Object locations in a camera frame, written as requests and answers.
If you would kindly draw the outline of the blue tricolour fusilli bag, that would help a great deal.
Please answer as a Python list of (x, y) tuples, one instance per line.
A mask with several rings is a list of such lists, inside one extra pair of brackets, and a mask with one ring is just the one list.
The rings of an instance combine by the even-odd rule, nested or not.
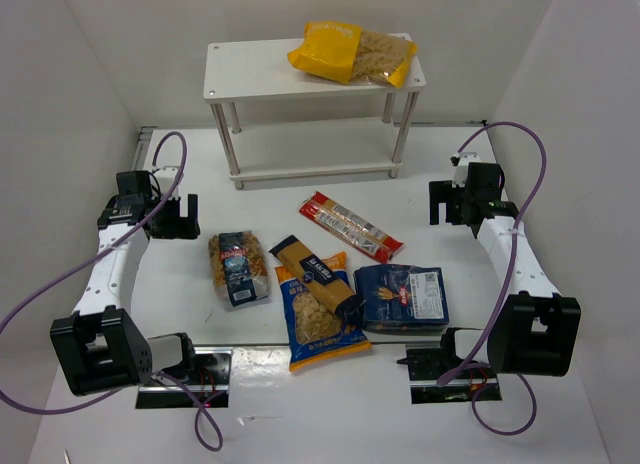
[(249, 230), (219, 233), (208, 241), (214, 291), (235, 309), (265, 300), (270, 293), (262, 245)]

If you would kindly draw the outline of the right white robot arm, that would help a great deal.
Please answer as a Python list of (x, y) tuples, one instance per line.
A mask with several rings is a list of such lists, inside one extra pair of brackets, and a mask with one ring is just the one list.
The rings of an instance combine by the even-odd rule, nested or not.
[(518, 218), (502, 198), (504, 173), (475, 153), (452, 158), (454, 175), (429, 184), (430, 222), (465, 225), (502, 282), (498, 308), (482, 330), (454, 329), (443, 345), (462, 368), (483, 363), (498, 374), (562, 377), (570, 367), (581, 319), (576, 299), (563, 296), (542, 270)]

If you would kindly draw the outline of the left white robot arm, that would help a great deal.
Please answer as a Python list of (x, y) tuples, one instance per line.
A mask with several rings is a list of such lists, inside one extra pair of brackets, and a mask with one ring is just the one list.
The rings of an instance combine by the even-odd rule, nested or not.
[(87, 287), (70, 316), (53, 321), (50, 338), (76, 396), (147, 385), (157, 372), (184, 380), (196, 367), (184, 332), (146, 337), (131, 315), (140, 262), (152, 239), (199, 236), (198, 197), (182, 198), (175, 166), (116, 176), (118, 192), (97, 220), (99, 248)]

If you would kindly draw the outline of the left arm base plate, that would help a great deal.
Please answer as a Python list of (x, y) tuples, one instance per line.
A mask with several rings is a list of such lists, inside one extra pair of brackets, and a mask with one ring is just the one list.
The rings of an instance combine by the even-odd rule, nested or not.
[[(171, 371), (207, 408), (227, 408), (233, 349), (231, 347), (196, 346), (194, 368)], [(182, 388), (165, 378), (155, 378), (138, 390), (138, 410), (194, 408), (194, 402)]]

